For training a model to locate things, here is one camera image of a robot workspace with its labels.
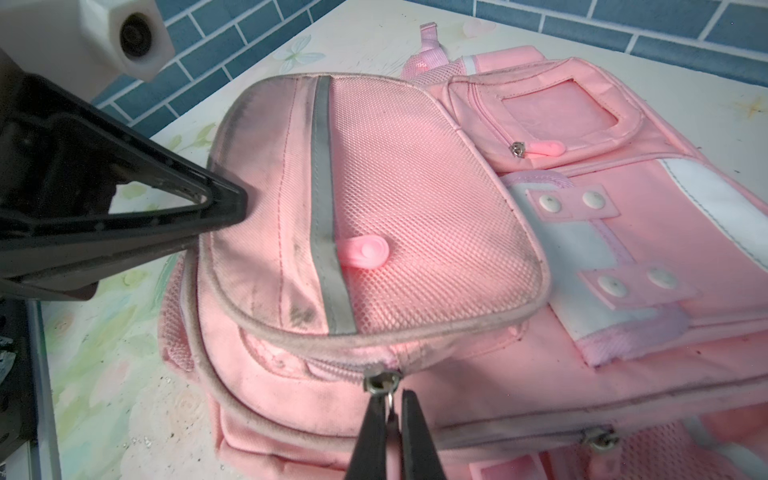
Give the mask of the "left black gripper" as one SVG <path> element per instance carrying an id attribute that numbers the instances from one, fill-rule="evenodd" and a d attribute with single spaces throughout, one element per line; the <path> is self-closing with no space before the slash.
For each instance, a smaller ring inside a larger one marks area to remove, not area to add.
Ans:
<path id="1" fill-rule="evenodd" d="M 186 200 L 110 210 L 140 183 Z M 1 293 L 89 300 L 101 279 L 241 222 L 245 190 L 1 56 Z"/>

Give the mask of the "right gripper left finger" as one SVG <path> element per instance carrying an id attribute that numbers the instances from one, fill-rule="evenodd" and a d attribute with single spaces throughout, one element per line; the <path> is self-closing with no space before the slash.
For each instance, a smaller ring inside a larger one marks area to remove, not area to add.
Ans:
<path id="1" fill-rule="evenodd" d="M 384 480 L 387 456 L 387 397 L 373 395 L 347 467 L 345 480 Z"/>

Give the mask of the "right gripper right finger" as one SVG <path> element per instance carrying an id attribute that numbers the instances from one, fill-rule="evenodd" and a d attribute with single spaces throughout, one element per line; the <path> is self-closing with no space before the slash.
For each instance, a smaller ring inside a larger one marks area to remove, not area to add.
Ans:
<path id="1" fill-rule="evenodd" d="M 447 479 L 418 396 L 412 390 L 402 393 L 401 435 L 404 479 Z"/>

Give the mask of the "pink student backpack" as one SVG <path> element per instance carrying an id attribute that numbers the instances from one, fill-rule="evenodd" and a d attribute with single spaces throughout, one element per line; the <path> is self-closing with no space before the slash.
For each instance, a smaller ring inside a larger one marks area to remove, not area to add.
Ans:
<path id="1" fill-rule="evenodd" d="M 208 164 L 246 216 L 158 329 L 216 453 L 344 479 L 384 395 L 404 479 L 412 390 L 447 479 L 765 478 L 765 202 L 585 60 L 421 43 L 400 78 L 281 74 L 226 113 Z"/>

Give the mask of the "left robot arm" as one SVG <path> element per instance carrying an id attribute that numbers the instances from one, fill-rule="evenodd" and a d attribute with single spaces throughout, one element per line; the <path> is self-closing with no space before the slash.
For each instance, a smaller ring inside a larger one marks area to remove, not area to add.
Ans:
<path id="1" fill-rule="evenodd" d="M 36 435 L 30 300 L 99 282 L 241 222 L 248 197 L 1 59 L 1 454 Z"/>

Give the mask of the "aluminium front rail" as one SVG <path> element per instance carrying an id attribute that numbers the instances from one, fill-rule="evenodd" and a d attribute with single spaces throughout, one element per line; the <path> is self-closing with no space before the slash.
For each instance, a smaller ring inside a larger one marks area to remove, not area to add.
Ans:
<path id="1" fill-rule="evenodd" d="M 1 301 L 1 477 L 62 477 L 43 322 L 36 301 Z"/>

